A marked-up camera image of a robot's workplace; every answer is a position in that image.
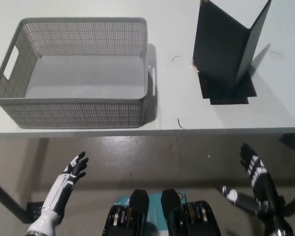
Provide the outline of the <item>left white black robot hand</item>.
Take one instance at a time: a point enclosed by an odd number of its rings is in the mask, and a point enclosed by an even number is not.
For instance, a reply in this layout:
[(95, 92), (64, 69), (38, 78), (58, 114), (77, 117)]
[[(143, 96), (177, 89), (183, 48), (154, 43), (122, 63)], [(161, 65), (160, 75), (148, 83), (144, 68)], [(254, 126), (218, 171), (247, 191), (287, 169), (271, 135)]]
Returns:
[(44, 201), (42, 209), (55, 212), (59, 218), (64, 217), (65, 207), (74, 185), (86, 175), (84, 170), (89, 159), (84, 158), (85, 154), (83, 151), (74, 157), (57, 177)]

